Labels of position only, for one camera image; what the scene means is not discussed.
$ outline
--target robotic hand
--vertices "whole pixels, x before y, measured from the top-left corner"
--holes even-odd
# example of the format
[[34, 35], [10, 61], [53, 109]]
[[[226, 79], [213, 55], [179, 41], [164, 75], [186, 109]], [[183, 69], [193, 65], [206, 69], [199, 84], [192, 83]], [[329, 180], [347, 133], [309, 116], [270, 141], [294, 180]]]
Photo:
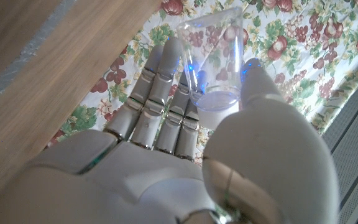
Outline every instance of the robotic hand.
[[251, 59], [244, 110], [192, 163], [198, 115], [184, 75], [152, 147], [180, 53], [154, 47], [103, 132], [84, 131], [30, 161], [0, 194], [0, 223], [336, 223], [336, 172], [323, 140]]

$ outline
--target transparent cup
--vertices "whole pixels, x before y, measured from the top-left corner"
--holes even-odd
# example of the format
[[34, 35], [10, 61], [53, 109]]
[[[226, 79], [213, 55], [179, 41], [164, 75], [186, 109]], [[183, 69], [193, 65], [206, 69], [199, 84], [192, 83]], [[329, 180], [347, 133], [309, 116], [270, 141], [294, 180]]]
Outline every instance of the transparent cup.
[[238, 111], [244, 31], [242, 10], [233, 8], [177, 27], [191, 101], [201, 125], [214, 129]]

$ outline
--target floral fabric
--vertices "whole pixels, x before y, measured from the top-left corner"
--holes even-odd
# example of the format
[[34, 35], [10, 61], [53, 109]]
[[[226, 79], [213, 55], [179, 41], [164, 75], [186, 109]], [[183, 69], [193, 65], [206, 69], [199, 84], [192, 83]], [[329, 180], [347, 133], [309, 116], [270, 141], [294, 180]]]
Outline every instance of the floral fabric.
[[[232, 7], [243, 9], [244, 61], [263, 61], [285, 100], [323, 134], [358, 87], [358, 0], [163, 0], [48, 145], [85, 129], [102, 130], [154, 45], [176, 35], [181, 22]], [[212, 133], [201, 129], [197, 163]]]

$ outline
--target robot finger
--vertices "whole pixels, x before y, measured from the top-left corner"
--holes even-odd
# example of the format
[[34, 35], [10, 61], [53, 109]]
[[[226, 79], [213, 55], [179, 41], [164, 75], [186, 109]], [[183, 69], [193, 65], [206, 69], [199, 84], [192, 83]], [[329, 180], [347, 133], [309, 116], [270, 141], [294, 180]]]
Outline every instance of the robot finger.
[[167, 104], [173, 76], [181, 55], [180, 41], [171, 37], [165, 43], [162, 59], [158, 66], [149, 97], [135, 126], [131, 142], [146, 149], [151, 149], [155, 135]]
[[154, 77], [162, 57], [163, 46], [156, 45], [147, 60], [142, 73], [135, 84], [135, 87], [123, 104], [121, 109], [106, 125], [104, 132], [109, 132], [117, 136], [119, 139], [128, 140], [132, 134], [136, 122], [139, 119], [142, 108], [149, 97], [150, 90], [153, 85]]
[[185, 118], [183, 119], [183, 124], [179, 132], [178, 142], [174, 152], [175, 156], [194, 162], [196, 153], [198, 152], [196, 145], [199, 129], [197, 107], [189, 100]]
[[190, 92], [187, 85], [186, 75], [183, 71], [178, 88], [173, 96], [169, 112], [162, 124], [160, 134], [154, 146], [154, 150], [173, 155], [177, 143], [183, 117], [189, 102]]

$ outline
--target wooden board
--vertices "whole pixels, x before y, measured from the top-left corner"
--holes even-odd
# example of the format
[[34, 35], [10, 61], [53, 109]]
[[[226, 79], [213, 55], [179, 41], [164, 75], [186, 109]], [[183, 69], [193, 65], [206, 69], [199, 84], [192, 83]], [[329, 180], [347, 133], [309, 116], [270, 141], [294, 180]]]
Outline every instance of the wooden board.
[[0, 0], [0, 73], [17, 57], [60, 0]]
[[159, 4], [77, 0], [0, 96], [0, 189], [44, 148]]

